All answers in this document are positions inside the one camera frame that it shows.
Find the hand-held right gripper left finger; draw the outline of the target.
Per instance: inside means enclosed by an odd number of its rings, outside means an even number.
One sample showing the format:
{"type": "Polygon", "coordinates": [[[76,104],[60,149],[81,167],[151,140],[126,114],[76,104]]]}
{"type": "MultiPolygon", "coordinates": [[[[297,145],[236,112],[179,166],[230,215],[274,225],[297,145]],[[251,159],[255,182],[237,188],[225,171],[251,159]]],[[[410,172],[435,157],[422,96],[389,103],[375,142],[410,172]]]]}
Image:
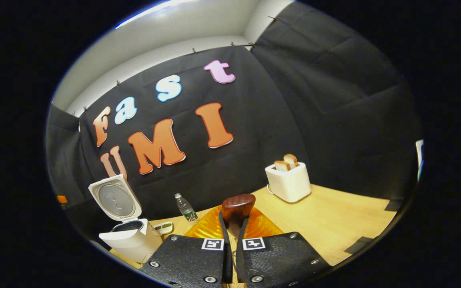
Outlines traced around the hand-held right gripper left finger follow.
{"type": "Polygon", "coordinates": [[[166,237],[140,270],[157,282],[181,288],[221,288],[231,282],[231,245],[220,211],[216,206],[186,233],[166,237]]]}

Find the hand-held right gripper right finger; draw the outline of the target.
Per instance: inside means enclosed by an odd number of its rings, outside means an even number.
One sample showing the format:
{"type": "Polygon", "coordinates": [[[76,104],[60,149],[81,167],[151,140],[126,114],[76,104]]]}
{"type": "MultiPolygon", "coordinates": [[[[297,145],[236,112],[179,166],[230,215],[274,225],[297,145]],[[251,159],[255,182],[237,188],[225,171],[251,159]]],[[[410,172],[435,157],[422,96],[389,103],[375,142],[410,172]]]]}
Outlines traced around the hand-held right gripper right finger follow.
{"type": "Polygon", "coordinates": [[[259,209],[243,222],[237,276],[247,288],[300,288],[331,268],[299,232],[282,232],[259,209]]]}

